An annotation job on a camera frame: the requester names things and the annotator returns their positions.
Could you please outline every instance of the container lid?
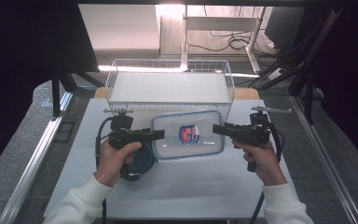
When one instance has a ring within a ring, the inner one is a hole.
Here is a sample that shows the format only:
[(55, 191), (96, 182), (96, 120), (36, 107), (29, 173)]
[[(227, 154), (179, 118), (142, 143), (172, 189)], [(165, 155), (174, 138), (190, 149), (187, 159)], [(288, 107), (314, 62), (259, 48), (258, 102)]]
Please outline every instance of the container lid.
[(217, 154), (224, 149), (225, 137), (213, 133), (213, 125), (222, 125), (217, 110), (170, 113), (152, 119), (151, 129), (164, 130), (165, 138), (154, 141), (160, 160)]

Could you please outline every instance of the white wire basket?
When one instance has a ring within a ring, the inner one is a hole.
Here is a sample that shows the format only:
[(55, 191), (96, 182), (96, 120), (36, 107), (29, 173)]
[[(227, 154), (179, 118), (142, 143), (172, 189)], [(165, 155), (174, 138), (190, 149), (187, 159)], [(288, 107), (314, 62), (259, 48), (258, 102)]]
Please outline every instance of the white wire basket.
[(227, 61), (113, 61), (105, 96), (112, 110), (138, 106), (168, 110), (216, 109), (224, 121), (234, 100), (234, 81)]

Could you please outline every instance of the white table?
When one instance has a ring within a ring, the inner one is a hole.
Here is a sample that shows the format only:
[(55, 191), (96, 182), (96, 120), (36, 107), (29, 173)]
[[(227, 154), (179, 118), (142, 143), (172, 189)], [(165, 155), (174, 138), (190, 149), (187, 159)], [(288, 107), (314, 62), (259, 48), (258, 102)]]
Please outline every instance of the white table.
[[(253, 105), (261, 100), (234, 101), (227, 122), (250, 124)], [(94, 143), (105, 118), (105, 99), (91, 99), (68, 155), (62, 174), (51, 196), (51, 208), (69, 188), (83, 185), (95, 171)], [(130, 114), (133, 130), (147, 128), (156, 116), (152, 109)], [(109, 125), (103, 130), (109, 133)], [(108, 195), (107, 216), (120, 219), (235, 219), (251, 217), (261, 193), (262, 182), (246, 170), (242, 150), (229, 138), (225, 150), (208, 157), (159, 161), (135, 182), (120, 180)], [(285, 161), (281, 167), (291, 181)]]

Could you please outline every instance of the hand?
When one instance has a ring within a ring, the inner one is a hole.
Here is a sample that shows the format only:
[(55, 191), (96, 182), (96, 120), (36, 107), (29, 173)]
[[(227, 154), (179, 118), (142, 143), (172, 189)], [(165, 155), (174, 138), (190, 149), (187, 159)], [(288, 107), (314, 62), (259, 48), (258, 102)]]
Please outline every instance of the hand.
[(101, 144), (100, 164), (97, 172), (94, 173), (95, 179), (103, 185), (113, 187), (120, 179), (120, 169), (123, 163), (133, 162), (132, 152), (140, 148), (139, 142), (129, 143), (121, 150), (112, 148), (108, 140)]
[(232, 144), (236, 147), (242, 148), (245, 152), (243, 158), (246, 161), (255, 161), (255, 163), (257, 163), (255, 172), (263, 181), (265, 186), (282, 185), (287, 183), (270, 141), (268, 141), (263, 148), (253, 147), (236, 140), (232, 140)]

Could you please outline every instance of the white sweatshirt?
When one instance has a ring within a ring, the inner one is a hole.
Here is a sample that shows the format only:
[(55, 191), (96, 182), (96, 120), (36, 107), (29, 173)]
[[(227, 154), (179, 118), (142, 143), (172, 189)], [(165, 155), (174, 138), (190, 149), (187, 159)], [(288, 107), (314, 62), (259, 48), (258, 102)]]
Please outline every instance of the white sweatshirt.
[[(82, 187), (70, 189), (43, 223), (92, 223), (102, 213), (103, 199), (112, 189), (99, 183), (93, 175)], [(269, 224), (313, 223), (291, 184), (264, 186), (263, 191), (264, 213)]]

